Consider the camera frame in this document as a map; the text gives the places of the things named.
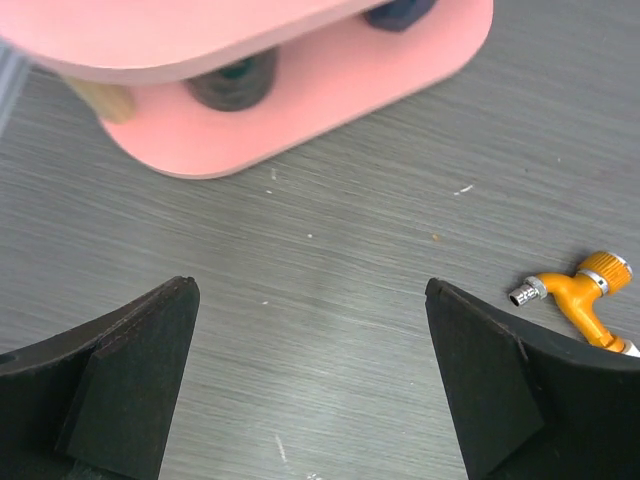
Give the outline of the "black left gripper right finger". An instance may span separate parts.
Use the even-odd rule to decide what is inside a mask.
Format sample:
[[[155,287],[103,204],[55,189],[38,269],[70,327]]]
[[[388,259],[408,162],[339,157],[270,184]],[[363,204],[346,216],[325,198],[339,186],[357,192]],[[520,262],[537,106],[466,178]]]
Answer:
[[[426,312],[471,479],[636,479],[639,361],[436,279]]]

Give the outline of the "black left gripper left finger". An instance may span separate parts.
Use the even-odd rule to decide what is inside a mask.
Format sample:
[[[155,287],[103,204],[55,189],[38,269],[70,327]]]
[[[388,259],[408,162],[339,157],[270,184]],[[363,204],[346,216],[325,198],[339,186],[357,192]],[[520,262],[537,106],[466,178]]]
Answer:
[[[199,303],[196,281],[174,277],[2,353],[2,478],[158,478]]]

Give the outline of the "orange faucet with chrome knob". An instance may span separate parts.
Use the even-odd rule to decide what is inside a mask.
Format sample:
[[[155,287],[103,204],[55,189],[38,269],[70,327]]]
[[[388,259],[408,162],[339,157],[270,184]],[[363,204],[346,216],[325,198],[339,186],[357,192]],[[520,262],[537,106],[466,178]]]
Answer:
[[[590,345],[622,354],[624,341],[628,339],[605,327],[595,313],[594,304],[604,296],[617,293],[632,279],[633,270],[623,257],[598,251],[582,261],[574,275],[545,272],[529,276],[508,298],[521,307],[534,299],[552,296],[558,309]]]

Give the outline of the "white PVC elbow fitting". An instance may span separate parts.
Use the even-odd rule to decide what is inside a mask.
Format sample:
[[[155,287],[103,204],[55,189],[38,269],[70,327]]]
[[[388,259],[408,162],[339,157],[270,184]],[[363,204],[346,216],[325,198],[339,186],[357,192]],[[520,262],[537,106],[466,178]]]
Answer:
[[[640,350],[636,347],[636,345],[633,342],[631,342],[630,340],[625,340],[622,354],[639,358]]]

